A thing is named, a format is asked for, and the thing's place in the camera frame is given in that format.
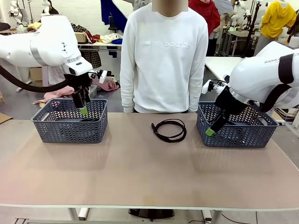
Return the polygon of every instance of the blue fabric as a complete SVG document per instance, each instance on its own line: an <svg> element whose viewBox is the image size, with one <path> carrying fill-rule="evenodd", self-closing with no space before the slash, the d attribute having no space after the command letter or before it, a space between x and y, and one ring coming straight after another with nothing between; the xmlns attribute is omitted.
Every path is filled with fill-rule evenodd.
<svg viewBox="0 0 299 224"><path fill-rule="evenodd" d="M122 32L125 31L127 18L122 14L112 0L101 0L102 21L105 25L109 24L109 16L113 16L114 23Z"/></svg>
<svg viewBox="0 0 299 224"><path fill-rule="evenodd" d="M122 44L122 39L116 39L111 42L112 44Z"/></svg>

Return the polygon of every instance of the red hoodie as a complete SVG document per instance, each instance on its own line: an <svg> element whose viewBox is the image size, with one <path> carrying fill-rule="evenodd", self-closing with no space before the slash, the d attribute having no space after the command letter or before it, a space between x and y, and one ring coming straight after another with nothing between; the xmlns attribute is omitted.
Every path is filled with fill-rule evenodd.
<svg viewBox="0 0 299 224"><path fill-rule="evenodd" d="M209 35L214 29L219 27L220 15L212 0L210 0L210 3L205 3L201 0L189 0L189 7L205 18Z"/></svg>

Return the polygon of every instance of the gray basket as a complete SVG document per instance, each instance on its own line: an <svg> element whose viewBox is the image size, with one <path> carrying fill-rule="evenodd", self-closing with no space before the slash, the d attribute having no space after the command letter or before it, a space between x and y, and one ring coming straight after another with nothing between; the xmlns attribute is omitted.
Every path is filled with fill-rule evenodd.
<svg viewBox="0 0 299 224"><path fill-rule="evenodd" d="M197 128L208 147L266 147L279 124L257 107L248 106L239 115L231 115L229 121L236 125L225 125L212 137L206 135L220 108L214 102L199 102Z"/></svg>
<svg viewBox="0 0 299 224"><path fill-rule="evenodd" d="M108 124L107 100L92 99L86 107L88 114L83 115L72 99L52 99L32 121L43 142L100 143Z"/></svg>

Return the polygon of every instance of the yellow hoodie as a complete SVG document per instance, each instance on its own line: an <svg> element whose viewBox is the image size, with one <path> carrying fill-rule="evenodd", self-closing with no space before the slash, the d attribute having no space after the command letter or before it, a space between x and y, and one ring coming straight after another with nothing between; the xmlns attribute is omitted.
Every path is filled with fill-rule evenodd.
<svg viewBox="0 0 299 224"><path fill-rule="evenodd" d="M282 7L278 1L275 1L263 17L261 33L267 38L277 38L283 32L282 27L294 25L296 17L296 12L290 4Z"/></svg>

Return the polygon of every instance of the floor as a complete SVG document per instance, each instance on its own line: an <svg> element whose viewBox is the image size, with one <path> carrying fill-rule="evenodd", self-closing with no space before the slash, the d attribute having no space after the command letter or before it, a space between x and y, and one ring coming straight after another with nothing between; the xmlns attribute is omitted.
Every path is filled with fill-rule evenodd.
<svg viewBox="0 0 299 224"><path fill-rule="evenodd" d="M101 53L102 69L112 70L116 77L120 73L120 57L111 59L105 53ZM208 79L215 78L209 71L205 71L204 82ZM6 101L5 104L0 103L0 112L6 115L13 116L14 119L31 119L33 115L40 109L38 105L32 105L37 99L42 99L43 94L31 93L27 91L15 92L16 87L0 76L0 90ZM109 112L122 112L120 90L114 92L98 92L97 98L108 99ZM214 93L208 93L201 97L201 101L212 101L215 99ZM277 128L273 135L275 142L289 156L292 162L299 167L299 139L297 139L285 127ZM170 220L160 220L155 222L183 222L187 223L191 220L203 220L200 211L196 210L176 210L176 215ZM254 212L224 212L224 214L238 222L256 223ZM258 212L258 223L260 224L298 224L299 211L288 212ZM14 219L30 218L30 219L50 219L50 220L69 220L67 209L46 209L46 208L11 208L0 207L0 223L13 224ZM136 221L135 217L128 214L127 209L91 209L88 215L88 220L103 220L103 221ZM222 224L229 224L230 221L221 217Z"/></svg>

